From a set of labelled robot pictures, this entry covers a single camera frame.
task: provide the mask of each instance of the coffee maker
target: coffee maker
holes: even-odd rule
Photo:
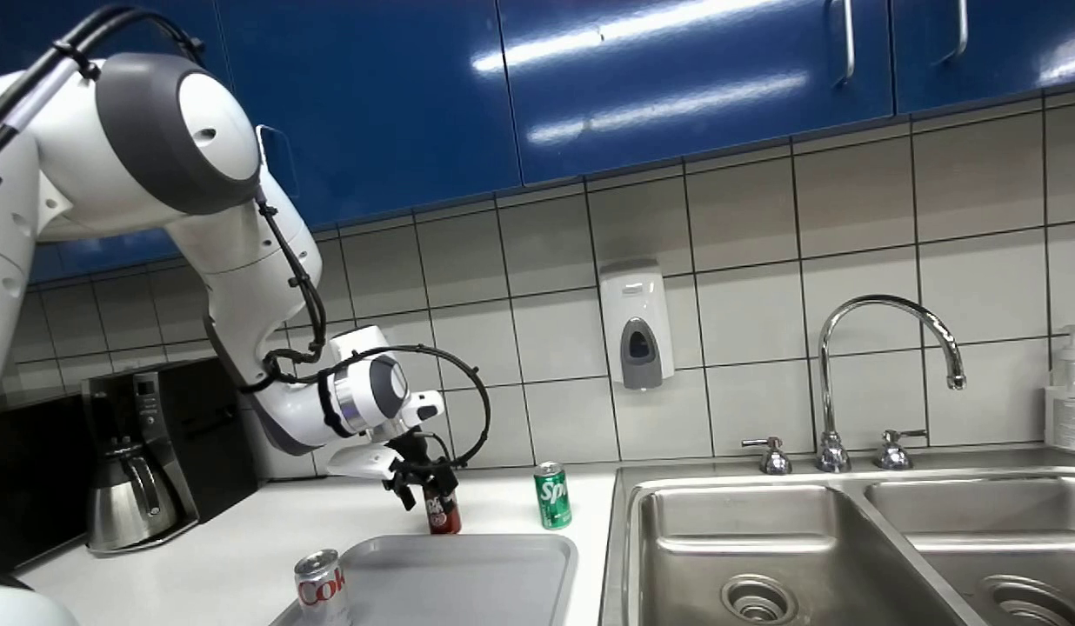
[[[98,441],[88,545],[148,549],[256,491],[240,395],[214,359],[89,379]]]

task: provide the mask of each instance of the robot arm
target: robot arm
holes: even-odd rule
[[[370,444],[377,436],[408,448],[420,414],[441,414],[441,395],[416,394],[430,410],[408,410],[410,394],[377,328],[325,337],[315,241],[267,175],[234,92],[183,54],[49,54],[34,61],[49,67],[40,77],[0,77],[0,365],[34,241],[160,227],[210,286],[210,337],[283,448]],[[267,352],[267,337],[301,305],[314,348]]]

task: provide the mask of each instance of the small object on counter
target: small object on counter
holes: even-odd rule
[[[1048,444],[1075,452],[1075,328],[1054,356],[1054,385],[1048,385]]]
[[[567,530],[570,524],[567,469],[560,461],[540,461],[534,467],[534,499],[540,499],[540,524],[544,530]]]
[[[424,484],[424,511],[429,511],[430,536],[458,536],[461,532],[456,491],[439,491],[434,479],[429,479]]]
[[[347,626],[351,622],[351,600],[344,591],[344,572],[338,568],[338,553],[310,553],[297,563],[297,604],[300,604],[300,626]]]

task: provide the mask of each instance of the stainless steel sink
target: stainless steel sink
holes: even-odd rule
[[[654,485],[638,499],[640,622],[957,622],[850,498],[798,485]]]
[[[987,622],[1075,626],[1075,477],[893,479],[881,513]]]
[[[1075,626],[1075,455],[623,469],[602,626]]]

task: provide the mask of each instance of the white countertop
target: white countertop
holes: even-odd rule
[[[613,469],[567,477],[579,545],[567,626],[596,626],[610,536]],[[458,485],[461,536],[547,532],[529,474],[474,474]],[[265,626],[291,600],[291,563],[373,536],[424,536],[424,507],[405,511],[377,484],[271,484],[210,524],[148,553],[98,560],[82,545],[29,570],[79,626]]]

